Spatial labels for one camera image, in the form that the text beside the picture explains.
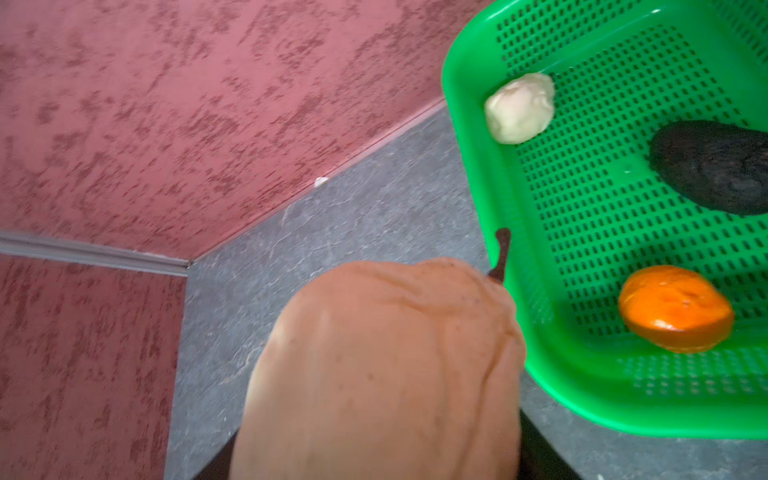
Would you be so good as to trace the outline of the green plastic basket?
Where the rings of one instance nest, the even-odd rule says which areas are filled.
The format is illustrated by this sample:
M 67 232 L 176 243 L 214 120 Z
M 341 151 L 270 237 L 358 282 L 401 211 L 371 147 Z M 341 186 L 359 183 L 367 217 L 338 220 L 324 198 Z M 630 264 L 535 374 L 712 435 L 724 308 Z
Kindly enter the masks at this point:
M 518 145 L 484 103 L 549 75 L 555 115 Z M 767 219 L 708 210 L 650 168 L 677 120 L 767 127 L 763 1 L 497 1 L 462 30 L 442 88 L 491 259 L 538 385 L 607 428 L 654 437 L 767 436 Z M 735 327 L 714 349 L 665 351 L 631 333 L 618 297 L 635 271 L 675 265 L 710 280 Z

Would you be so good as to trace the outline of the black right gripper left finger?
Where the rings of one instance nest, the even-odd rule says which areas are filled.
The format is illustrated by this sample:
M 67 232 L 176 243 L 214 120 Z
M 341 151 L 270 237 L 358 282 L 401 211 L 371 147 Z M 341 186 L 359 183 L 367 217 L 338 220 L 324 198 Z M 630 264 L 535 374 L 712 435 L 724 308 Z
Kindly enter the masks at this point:
M 228 480 L 232 456 L 239 431 L 236 430 L 226 444 L 193 477 L 194 480 Z

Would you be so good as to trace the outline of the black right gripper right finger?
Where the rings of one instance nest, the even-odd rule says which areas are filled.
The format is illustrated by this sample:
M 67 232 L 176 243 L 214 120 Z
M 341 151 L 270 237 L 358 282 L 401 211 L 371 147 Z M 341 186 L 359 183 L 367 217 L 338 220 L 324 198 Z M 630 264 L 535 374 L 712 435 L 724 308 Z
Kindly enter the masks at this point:
M 518 480 L 581 480 L 523 411 L 520 411 L 520 422 Z

